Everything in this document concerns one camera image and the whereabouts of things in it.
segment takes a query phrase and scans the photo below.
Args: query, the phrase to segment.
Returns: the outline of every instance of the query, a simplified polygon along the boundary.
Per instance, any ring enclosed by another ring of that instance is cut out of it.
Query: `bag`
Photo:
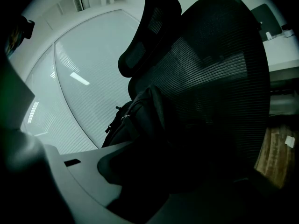
[[[102,147],[136,140],[140,136],[150,140],[164,136],[163,103],[158,87],[152,85],[138,94],[134,101],[116,108],[119,111],[106,130],[109,133]]]

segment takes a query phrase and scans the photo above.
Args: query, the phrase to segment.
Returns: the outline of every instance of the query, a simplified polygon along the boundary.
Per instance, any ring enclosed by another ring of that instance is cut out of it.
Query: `wooden surface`
[[[295,138],[295,147],[285,144],[287,136]],[[270,117],[256,169],[275,186],[282,188],[290,180],[299,141],[298,116]]]

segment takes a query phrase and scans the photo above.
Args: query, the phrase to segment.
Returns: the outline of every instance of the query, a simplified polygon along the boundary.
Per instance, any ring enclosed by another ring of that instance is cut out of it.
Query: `mesh backrest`
[[[234,0],[199,0],[131,79],[131,98],[156,85],[176,115],[178,140],[189,137],[192,145],[210,145],[217,157],[254,165],[270,103],[269,69],[256,27],[249,10]]]
[[[132,77],[142,67],[182,13],[178,0],[145,0],[138,30],[128,49],[121,55],[118,67],[125,77]]]

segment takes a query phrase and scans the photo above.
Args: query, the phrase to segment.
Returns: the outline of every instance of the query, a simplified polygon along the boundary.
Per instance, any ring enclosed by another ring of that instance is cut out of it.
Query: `black backpack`
[[[102,147],[134,141],[141,136],[150,140],[165,136],[164,108],[158,87],[152,85],[134,101],[116,108],[119,111],[106,130],[108,135]]]

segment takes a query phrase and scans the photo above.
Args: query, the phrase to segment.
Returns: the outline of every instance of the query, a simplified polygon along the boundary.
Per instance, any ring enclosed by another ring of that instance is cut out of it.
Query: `air vent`
[[[74,5],[75,5],[75,8],[76,8],[77,12],[80,12],[80,11],[84,10],[82,0],[73,0],[73,1],[74,1]]]

